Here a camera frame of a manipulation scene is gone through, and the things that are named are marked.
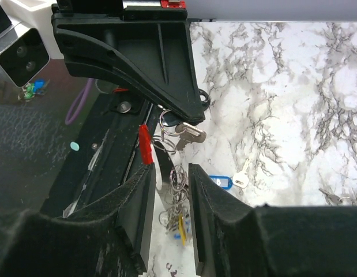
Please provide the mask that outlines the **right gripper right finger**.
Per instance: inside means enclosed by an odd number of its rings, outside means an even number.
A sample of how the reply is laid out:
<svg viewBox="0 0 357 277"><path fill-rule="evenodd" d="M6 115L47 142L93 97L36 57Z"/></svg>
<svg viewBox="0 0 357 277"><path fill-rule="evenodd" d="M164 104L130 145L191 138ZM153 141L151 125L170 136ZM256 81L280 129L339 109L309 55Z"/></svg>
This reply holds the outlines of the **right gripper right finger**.
<svg viewBox="0 0 357 277"><path fill-rule="evenodd" d="M357 206L251 207L188 176L198 276L357 276Z"/></svg>

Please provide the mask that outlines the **blue key tag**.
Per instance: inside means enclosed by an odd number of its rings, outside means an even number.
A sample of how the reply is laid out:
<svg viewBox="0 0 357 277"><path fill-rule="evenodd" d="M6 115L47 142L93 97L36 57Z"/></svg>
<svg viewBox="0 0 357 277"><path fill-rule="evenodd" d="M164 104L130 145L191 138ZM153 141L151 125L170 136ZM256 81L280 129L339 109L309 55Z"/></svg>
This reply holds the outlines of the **blue key tag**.
<svg viewBox="0 0 357 277"><path fill-rule="evenodd" d="M223 175L210 175L211 180L224 190L230 190L233 186L232 179Z"/></svg>

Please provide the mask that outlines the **red black key holder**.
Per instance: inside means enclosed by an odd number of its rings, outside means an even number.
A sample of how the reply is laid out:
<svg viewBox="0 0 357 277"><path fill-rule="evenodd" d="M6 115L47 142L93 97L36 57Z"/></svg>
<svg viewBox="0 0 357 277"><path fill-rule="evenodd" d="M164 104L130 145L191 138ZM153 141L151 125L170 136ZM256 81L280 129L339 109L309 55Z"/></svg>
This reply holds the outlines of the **red black key holder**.
<svg viewBox="0 0 357 277"><path fill-rule="evenodd" d="M156 190L165 209L174 205L172 181L176 177L175 166L171 155L175 151L170 146L170 140L161 138L161 135L151 136L146 124L138 128L138 144L143 164L155 164L157 170Z"/></svg>

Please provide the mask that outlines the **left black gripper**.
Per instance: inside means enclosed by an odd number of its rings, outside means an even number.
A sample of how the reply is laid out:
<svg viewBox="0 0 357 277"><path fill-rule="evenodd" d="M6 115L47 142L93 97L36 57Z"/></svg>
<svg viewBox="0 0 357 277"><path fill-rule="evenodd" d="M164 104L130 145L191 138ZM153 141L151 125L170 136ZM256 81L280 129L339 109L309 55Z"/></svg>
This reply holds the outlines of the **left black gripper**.
<svg viewBox="0 0 357 277"><path fill-rule="evenodd" d="M57 1L55 12L72 76L137 91L192 125L204 120L185 1Z"/></svg>

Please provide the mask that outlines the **bunch of silver keys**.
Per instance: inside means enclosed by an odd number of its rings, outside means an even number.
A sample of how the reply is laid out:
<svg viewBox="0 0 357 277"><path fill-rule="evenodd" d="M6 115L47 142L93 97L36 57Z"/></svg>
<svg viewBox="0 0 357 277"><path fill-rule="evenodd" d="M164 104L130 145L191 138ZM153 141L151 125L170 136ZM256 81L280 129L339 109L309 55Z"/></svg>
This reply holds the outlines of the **bunch of silver keys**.
<svg viewBox="0 0 357 277"><path fill-rule="evenodd" d="M159 214L159 223L167 233L186 244L189 229L188 173L181 164L174 164L172 156L191 143L203 143L206 132L198 127L183 122L167 108L160 107L158 127L160 134L152 137L152 146L160 170L161 184L157 192L164 205Z"/></svg>

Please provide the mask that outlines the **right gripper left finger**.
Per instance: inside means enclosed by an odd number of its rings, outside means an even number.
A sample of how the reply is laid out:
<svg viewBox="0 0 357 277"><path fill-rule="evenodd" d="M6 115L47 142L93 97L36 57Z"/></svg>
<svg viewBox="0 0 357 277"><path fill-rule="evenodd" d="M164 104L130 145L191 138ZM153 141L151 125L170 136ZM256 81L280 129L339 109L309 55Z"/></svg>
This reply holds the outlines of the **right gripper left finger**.
<svg viewBox="0 0 357 277"><path fill-rule="evenodd" d="M0 212L0 276L139 276L147 271L156 171L67 218L30 209Z"/></svg>

